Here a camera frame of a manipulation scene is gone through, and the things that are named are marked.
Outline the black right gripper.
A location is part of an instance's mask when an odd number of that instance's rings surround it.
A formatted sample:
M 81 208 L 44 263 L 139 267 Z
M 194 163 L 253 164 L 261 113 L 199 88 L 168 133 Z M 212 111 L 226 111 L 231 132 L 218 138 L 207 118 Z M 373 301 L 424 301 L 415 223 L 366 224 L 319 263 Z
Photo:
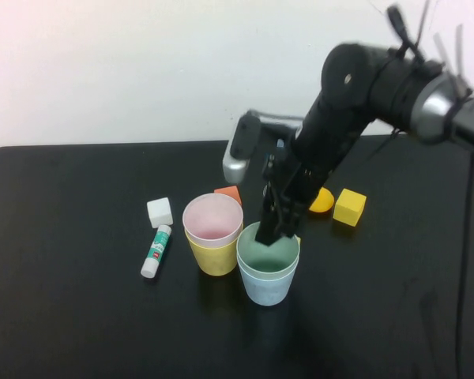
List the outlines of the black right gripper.
M 280 233 L 292 237 L 299 229 L 300 216 L 332 209 L 332 193 L 320 184 L 321 177 L 305 168 L 294 155 L 269 154 L 262 174 L 266 186 L 256 242 L 271 246 L 279 239 L 278 216 Z

